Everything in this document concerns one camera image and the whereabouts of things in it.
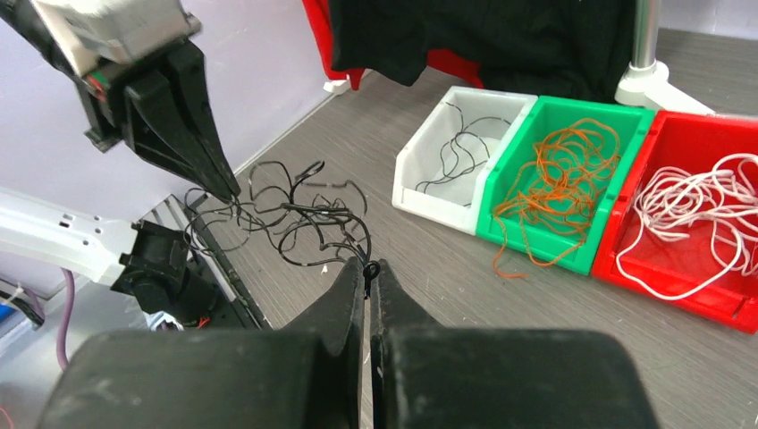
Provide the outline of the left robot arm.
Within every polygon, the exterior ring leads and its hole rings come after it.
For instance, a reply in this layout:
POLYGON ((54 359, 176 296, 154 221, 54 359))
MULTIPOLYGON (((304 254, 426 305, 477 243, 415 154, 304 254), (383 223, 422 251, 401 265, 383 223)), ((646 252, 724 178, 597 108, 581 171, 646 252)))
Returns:
MULTIPOLYGON (((126 144, 141 160, 230 203, 240 186, 223 152, 193 43, 199 19, 179 1, 4 1, 2 20, 79 92, 101 151, 126 144)), ((1 192, 1 247, 80 273, 198 327, 223 306, 190 264, 191 237, 148 221, 83 214, 1 192)))

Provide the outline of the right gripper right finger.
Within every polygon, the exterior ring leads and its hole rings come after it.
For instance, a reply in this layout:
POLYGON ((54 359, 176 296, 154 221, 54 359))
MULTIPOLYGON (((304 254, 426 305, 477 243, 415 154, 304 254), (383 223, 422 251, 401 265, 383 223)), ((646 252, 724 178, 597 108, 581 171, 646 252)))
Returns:
POLYGON ((627 349, 584 329, 448 327, 381 260, 370 292, 377 428, 656 428, 627 349))

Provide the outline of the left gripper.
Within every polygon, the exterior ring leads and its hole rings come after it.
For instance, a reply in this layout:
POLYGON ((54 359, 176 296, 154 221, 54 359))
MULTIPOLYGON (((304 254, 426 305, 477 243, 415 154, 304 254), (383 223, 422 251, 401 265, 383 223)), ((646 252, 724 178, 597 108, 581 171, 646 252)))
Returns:
POLYGON ((2 20, 76 86, 90 124, 86 136, 105 152, 123 140, 144 161, 189 181, 223 202, 240 185, 223 152, 206 84, 206 58, 187 41, 131 64, 100 59, 78 77, 54 42, 33 1, 3 1, 2 20))

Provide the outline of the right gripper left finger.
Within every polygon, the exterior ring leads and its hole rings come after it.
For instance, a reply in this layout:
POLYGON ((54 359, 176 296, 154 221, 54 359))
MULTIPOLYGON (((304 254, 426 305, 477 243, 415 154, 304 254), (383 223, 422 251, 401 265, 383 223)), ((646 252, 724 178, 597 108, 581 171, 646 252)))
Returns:
POLYGON ((120 331, 79 348, 41 428, 357 428, 363 266, 278 330, 120 331))

